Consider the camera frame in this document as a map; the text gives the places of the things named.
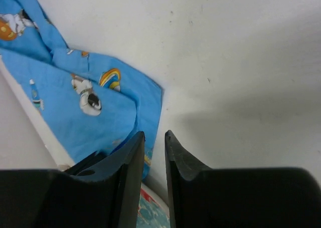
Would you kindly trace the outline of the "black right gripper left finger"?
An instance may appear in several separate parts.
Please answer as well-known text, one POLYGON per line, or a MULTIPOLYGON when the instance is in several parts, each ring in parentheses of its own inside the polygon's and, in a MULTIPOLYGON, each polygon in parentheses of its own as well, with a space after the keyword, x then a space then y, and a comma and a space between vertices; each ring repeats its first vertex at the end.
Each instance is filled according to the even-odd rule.
POLYGON ((66 171, 1 171, 1 227, 135 227, 145 136, 66 171))

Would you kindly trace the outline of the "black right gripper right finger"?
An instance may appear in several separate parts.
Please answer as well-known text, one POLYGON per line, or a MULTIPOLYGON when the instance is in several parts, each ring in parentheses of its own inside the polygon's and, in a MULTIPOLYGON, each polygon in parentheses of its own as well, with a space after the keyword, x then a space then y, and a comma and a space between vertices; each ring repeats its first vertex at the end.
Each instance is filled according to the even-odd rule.
POLYGON ((320 227, 320 186, 296 167, 213 169, 165 133, 171 227, 320 227))

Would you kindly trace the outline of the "blue space-print cloth placemat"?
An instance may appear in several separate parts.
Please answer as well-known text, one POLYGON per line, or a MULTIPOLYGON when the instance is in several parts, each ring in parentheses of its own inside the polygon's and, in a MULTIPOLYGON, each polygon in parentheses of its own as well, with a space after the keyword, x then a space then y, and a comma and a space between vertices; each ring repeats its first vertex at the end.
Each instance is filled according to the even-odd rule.
POLYGON ((162 88, 123 61, 67 46, 37 0, 1 0, 1 57, 74 162, 145 134, 148 175, 162 88))

